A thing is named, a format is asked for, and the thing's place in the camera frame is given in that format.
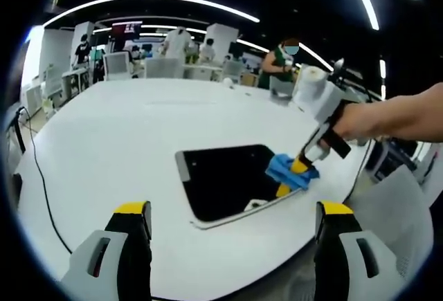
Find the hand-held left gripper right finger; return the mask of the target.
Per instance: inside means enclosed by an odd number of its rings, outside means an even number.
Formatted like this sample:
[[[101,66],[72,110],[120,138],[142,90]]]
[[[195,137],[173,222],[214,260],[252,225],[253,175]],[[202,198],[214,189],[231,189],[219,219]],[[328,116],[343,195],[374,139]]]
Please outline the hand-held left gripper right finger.
[[[395,300],[406,281],[394,253],[342,203],[316,204],[315,300]]]

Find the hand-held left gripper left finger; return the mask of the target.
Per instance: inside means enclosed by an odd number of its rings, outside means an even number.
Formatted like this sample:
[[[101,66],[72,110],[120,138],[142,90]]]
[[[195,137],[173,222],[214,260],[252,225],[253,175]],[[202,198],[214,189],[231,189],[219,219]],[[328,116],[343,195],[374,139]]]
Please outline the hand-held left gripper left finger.
[[[61,287],[70,300],[151,300],[151,203],[124,203],[71,254]]]

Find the person's right hand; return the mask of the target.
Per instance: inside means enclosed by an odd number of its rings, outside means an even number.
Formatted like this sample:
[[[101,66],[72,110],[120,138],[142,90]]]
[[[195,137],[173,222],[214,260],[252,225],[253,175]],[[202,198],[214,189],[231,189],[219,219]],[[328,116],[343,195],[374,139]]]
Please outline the person's right hand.
[[[365,124],[367,107],[368,105],[363,103],[347,104],[333,127],[334,132],[346,141],[368,138]]]

